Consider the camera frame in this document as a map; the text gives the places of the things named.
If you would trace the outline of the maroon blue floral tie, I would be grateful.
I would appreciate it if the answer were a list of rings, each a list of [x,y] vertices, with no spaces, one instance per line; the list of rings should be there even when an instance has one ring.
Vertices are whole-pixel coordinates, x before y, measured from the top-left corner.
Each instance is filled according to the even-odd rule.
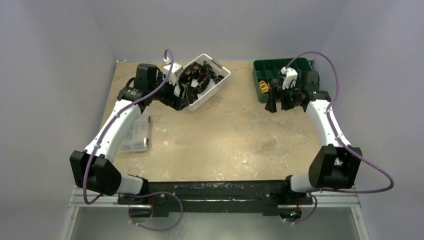
[[[269,88],[278,88],[280,86],[280,80],[278,78],[273,78],[269,80]]]

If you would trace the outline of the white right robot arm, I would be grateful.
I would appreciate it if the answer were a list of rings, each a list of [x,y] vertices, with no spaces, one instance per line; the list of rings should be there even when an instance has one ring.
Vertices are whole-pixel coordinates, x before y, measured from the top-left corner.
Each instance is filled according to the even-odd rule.
[[[281,189],[280,196],[288,204],[300,198],[301,193],[315,189],[350,189],[355,182],[361,150],[351,147],[349,141],[333,117],[331,98],[320,90],[320,77],[316,71],[298,74],[291,67],[280,70],[282,79],[269,80],[268,101],[265,110],[275,113],[277,103],[287,111],[297,106],[311,119],[321,144],[320,150],[309,166],[307,173],[288,177],[289,185]]]

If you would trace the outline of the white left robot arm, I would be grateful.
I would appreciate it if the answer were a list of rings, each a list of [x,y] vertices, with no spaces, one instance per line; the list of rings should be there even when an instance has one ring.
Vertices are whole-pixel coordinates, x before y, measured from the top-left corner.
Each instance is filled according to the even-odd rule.
[[[84,150],[75,150],[70,155],[73,177],[79,188],[106,196],[129,194],[138,205],[148,201],[149,191],[143,187],[145,179],[121,173],[113,162],[127,132],[152,101],[181,109],[175,88],[177,75],[182,71],[178,63],[163,69],[148,63],[137,66],[135,77],[118,92],[112,113],[100,132]]]

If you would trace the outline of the dark ties in basket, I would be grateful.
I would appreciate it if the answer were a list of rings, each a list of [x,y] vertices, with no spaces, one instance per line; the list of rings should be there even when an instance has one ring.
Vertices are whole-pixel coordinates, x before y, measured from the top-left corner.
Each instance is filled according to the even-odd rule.
[[[183,70],[178,79],[178,85],[180,87],[186,86],[187,100],[191,105],[199,99],[198,95],[207,89],[211,81],[218,84],[223,79],[224,76],[217,75],[207,61],[204,61],[203,64],[194,62]]]

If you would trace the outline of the rolled orange tie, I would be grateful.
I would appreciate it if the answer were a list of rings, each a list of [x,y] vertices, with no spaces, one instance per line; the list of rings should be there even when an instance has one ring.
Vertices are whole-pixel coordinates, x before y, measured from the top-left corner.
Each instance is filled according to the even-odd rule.
[[[268,82],[266,82],[265,80],[261,80],[261,81],[258,82],[258,85],[259,85],[260,92],[263,95],[269,94],[270,85],[269,85]]]

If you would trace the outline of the green compartment tray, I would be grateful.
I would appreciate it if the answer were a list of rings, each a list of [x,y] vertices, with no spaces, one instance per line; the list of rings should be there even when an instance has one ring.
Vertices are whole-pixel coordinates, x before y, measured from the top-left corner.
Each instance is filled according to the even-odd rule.
[[[253,62],[253,82],[255,85],[257,99],[260,103],[266,104],[268,101],[268,94],[263,93],[261,89],[261,82],[269,83],[272,79],[279,79],[283,83],[281,77],[281,68],[285,67],[292,58],[276,58],[276,59],[258,59]],[[313,63],[315,61],[309,58],[297,58],[290,67],[295,69],[298,73],[296,80],[296,87],[300,85],[300,74],[305,71],[313,71]]]

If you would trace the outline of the white perforated plastic basket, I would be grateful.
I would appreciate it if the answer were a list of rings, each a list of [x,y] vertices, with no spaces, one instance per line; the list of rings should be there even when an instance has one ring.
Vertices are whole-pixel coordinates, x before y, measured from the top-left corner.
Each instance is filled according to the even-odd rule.
[[[178,111],[196,111],[226,86],[231,75],[227,68],[205,53],[185,66],[171,64],[168,57],[164,61],[163,73],[170,76],[162,89],[170,88],[170,99],[163,102]]]

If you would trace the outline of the clear plastic screw box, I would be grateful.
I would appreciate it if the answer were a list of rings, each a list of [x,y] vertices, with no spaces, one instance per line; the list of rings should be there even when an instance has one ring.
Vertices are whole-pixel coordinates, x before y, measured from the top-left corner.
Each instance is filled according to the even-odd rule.
[[[118,151],[122,153],[146,152],[150,144],[150,123],[151,117],[149,115],[142,114],[139,116],[125,134]]]

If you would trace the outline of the aluminium frame rail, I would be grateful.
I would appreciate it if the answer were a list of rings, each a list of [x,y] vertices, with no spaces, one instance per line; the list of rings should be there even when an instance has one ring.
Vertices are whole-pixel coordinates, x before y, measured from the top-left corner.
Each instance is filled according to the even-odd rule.
[[[354,194],[316,193],[317,206],[304,205],[306,220],[290,225],[260,213],[189,213],[149,217],[138,227],[128,205],[106,196],[91,205],[73,190],[62,240],[367,240],[359,198]]]

